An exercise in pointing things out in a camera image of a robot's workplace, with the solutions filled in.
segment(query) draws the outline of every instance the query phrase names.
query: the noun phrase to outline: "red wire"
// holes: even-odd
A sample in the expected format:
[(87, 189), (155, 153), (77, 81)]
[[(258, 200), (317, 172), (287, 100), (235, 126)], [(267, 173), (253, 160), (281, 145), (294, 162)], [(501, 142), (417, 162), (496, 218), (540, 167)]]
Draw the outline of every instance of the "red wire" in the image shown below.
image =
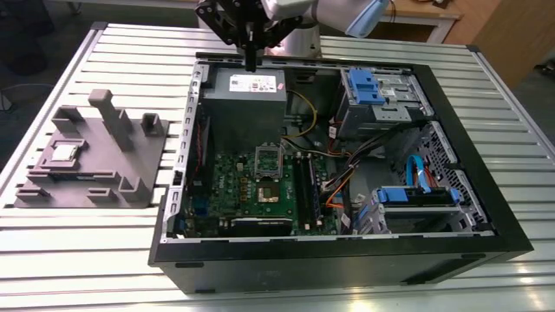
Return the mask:
[(198, 176), (198, 173), (199, 173), (199, 170), (201, 170), (201, 165), (202, 165), (201, 133), (202, 133), (202, 129), (201, 129), (201, 124), (198, 122), (198, 159), (199, 159), (199, 162), (198, 162), (198, 167), (195, 168), (195, 172), (194, 172), (193, 177), (191, 177), (191, 181), (187, 184), (187, 187), (191, 185), (193, 180), (195, 180), (195, 177)]
[(438, 187), (438, 182), (436, 181), (434, 175), (430, 172), (430, 169), (429, 168), (425, 169), (425, 173), (426, 173), (428, 179), (430, 180), (432, 186), (433, 187)]

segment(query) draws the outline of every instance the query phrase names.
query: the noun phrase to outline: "yellow wire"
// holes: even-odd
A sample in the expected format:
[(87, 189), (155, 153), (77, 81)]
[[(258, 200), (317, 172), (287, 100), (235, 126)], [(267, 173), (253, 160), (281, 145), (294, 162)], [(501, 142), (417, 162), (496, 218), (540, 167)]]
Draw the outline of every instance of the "yellow wire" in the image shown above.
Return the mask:
[(309, 104), (309, 106), (311, 107), (313, 110), (313, 124), (311, 127), (309, 127), (307, 130), (305, 130), (303, 132), (298, 133), (297, 135), (285, 135), (285, 138), (299, 138), (303, 135), (306, 135), (309, 132), (311, 132), (311, 130), (314, 129), (314, 127), (317, 126), (317, 118), (318, 118), (318, 110), (313, 104), (313, 102), (305, 97), (303, 94), (298, 93), (298, 91), (293, 91), (293, 90), (287, 90), (287, 92), (295, 93)]

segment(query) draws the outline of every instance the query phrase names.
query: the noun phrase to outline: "slotted metal table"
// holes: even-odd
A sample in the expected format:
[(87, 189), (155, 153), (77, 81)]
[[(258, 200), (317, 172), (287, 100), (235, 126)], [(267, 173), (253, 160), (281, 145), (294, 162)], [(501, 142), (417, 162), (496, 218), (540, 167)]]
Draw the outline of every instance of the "slotted metal table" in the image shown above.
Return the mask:
[[(458, 45), (322, 37), (336, 59), (429, 65), (536, 251), (438, 285), (185, 295), (147, 266), (153, 228), (185, 114), (195, 53), (233, 52), (207, 30), (102, 23), (91, 29), (0, 175), (0, 309), (107, 311), (530, 311), (555, 309), (554, 146), (481, 53)], [(19, 209), (17, 186), (55, 131), (61, 105), (99, 116), (94, 88), (131, 118), (171, 121), (147, 209)]]

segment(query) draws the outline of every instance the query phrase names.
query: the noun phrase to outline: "gray pillar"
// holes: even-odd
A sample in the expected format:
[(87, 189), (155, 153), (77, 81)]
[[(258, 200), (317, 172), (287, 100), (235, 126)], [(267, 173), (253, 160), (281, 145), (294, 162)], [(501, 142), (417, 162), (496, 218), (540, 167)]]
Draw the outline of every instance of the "gray pillar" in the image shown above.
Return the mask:
[(146, 137), (161, 137), (165, 135), (165, 126), (158, 114), (145, 113), (143, 119), (141, 120), (141, 127), (143, 128)]
[(98, 108), (103, 115), (106, 130), (114, 137), (122, 151), (133, 150), (133, 141), (130, 138), (126, 111), (119, 112), (113, 105), (113, 92), (105, 89), (95, 89), (89, 96), (89, 103)]
[(75, 107), (61, 107), (53, 117), (53, 123), (66, 138), (81, 137), (77, 123), (83, 117)]

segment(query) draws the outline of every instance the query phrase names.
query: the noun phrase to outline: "expansion slot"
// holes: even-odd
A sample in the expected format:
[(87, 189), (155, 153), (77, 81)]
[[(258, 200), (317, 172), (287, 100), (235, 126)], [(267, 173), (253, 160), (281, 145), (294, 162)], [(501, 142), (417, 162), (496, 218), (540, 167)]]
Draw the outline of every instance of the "expansion slot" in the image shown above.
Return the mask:
[(310, 156), (297, 155), (294, 161), (294, 179), (299, 228), (310, 230), (317, 227), (321, 217), (319, 188)]

